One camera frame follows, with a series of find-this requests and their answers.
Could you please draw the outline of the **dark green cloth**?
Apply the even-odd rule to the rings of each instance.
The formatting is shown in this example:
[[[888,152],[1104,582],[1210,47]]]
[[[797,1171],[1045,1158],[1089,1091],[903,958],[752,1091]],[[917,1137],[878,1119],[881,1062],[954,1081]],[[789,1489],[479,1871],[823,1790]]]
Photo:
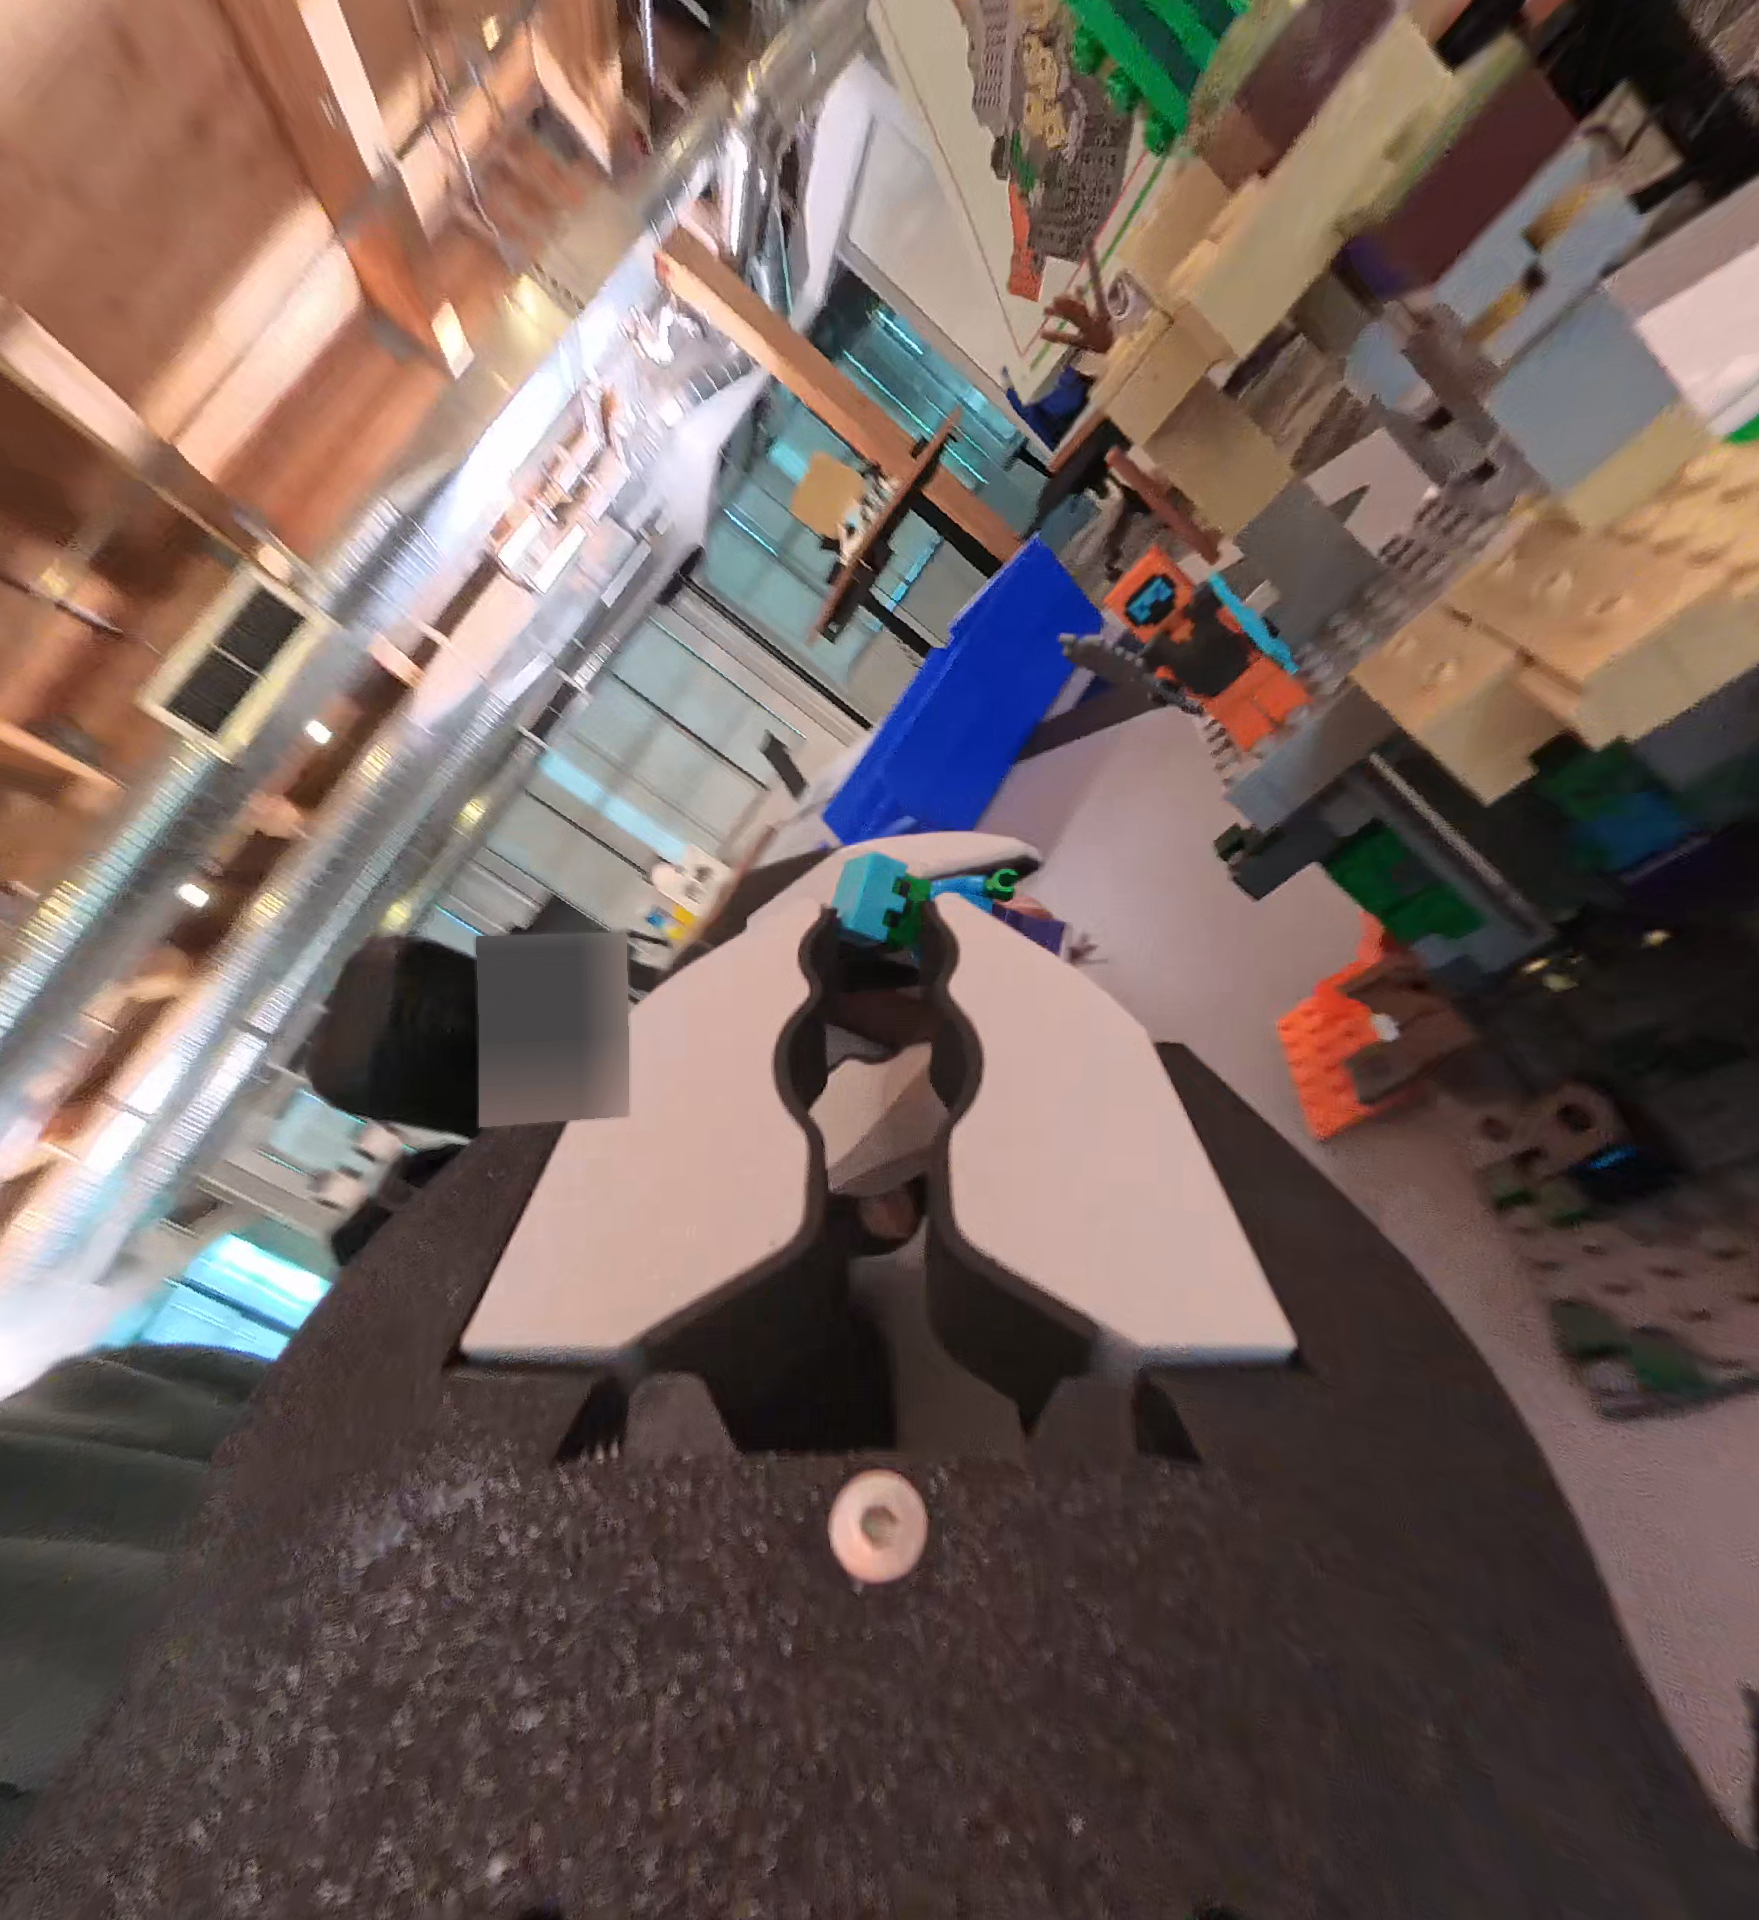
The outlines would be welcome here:
[[[127,1347],[0,1400],[0,1862],[120,1690],[270,1360]]]

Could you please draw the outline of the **teal-headed toy brick figure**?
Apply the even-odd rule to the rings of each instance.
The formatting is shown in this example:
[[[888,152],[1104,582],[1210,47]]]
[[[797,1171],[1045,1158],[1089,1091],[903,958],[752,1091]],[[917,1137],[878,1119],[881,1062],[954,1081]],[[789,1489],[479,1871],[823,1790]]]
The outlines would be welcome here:
[[[850,859],[837,880],[833,916],[842,941],[863,952],[920,963],[930,900],[966,900],[1025,941],[1067,958],[1072,964],[1098,963],[1097,937],[1039,908],[1025,893],[1019,866],[969,868],[958,875],[920,875],[888,850]]]

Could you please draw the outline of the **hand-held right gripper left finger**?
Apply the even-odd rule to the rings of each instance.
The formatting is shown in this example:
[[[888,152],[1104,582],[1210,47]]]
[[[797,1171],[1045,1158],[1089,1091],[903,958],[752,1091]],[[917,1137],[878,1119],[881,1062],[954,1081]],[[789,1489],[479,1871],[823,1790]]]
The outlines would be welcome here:
[[[842,1312],[823,1135],[831,903],[782,893],[631,1016],[630,1111],[576,1119],[471,1363],[777,1363]]]

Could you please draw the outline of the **orange toy brick figure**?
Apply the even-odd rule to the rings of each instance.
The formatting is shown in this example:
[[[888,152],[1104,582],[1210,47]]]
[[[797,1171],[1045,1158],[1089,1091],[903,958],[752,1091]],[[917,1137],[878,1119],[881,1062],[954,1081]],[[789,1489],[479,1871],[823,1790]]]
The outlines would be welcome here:
[[[1097,631],[1062,631],[1062,658],[1225,733],[1249,753],[1308,705],[1290,647],[1217,569],[1194,576],[1150,550],[1106,592]]]

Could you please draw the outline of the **blue box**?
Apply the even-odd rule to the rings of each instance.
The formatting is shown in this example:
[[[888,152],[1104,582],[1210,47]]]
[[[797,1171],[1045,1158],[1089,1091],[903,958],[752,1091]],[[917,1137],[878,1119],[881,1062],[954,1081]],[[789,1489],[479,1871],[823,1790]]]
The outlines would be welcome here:
[[[1031,539],[952,622],[823,806],[823,830],[837,843],[977,830],[1073,679],[1062,638],[1098,626],[1104,609]]]

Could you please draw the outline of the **silver ventilation duct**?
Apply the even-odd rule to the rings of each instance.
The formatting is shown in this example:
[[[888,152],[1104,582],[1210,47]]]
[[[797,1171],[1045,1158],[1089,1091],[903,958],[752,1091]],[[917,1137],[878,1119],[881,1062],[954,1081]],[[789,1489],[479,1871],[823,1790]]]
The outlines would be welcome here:
[[[662,253],[716,191],[722,274],[760,260],[777,165],[863,37],[866,3],[795,3],[635,184],[590,202],[577,228],[541,234],[531,286],[550,317],[512,318],[502,296],[495,342],[318,568],[260,534],[192,603],[196,625],[151,680],[168,748],[108,795],[105,826],[32,888],[0,947],[0,1237],[19,1237],[10,1216],[40,1179],[50,1111],[108,1044],[105,998],[173,933],[186,882],[247,833],[304,729],[368,675],[417,666],[415,641],[440,658],[424,679],[441,705],[488,704],[494,666],[460,658],[441,603],[495,569],[550,492],[562,532],[590,539],[606,507],[577,494],[612,465],[652,476],[684,419],[745,372],[739,353],[671,296]]]

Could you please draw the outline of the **white printed booklet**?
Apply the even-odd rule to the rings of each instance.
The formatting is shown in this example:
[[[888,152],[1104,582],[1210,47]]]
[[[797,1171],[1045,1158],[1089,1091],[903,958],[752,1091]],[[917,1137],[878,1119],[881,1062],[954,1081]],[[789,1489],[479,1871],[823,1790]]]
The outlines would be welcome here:
[[[1111,64],[1081,61],[1076,3],[866,9],[930,196],[888,275],[987,388],[1027,398],[1067,355],[1057,302],[1104,278],[1131,317],[1125,247],[1190,152],[1156,152],[1150,108],[1121,108]]]

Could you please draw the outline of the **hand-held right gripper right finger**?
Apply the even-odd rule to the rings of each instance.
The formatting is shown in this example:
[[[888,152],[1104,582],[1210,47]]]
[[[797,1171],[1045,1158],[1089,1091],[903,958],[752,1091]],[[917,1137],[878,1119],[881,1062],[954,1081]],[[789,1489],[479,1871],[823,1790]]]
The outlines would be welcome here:
[[[946,933],[946,987],[981,1052],[948,1137],[961,1249],[1131,1360],[1293,1360],[1293,1319],[1150,1030],[969,900],[946,900]]]

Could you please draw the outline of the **toy brick castle model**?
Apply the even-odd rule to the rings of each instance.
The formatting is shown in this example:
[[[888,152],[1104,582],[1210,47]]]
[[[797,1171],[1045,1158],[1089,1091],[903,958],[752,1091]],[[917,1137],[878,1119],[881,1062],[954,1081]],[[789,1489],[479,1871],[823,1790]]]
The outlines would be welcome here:
[[[1739,3],[1076,3],[1190,152],[1104,278],[1104,609],[1217,569],[1308,705],[1194,716],[1255,900],[1371,947],[1280,1022],[1425,1097],[1600,1418],[1759,1393],[1759,71]]]

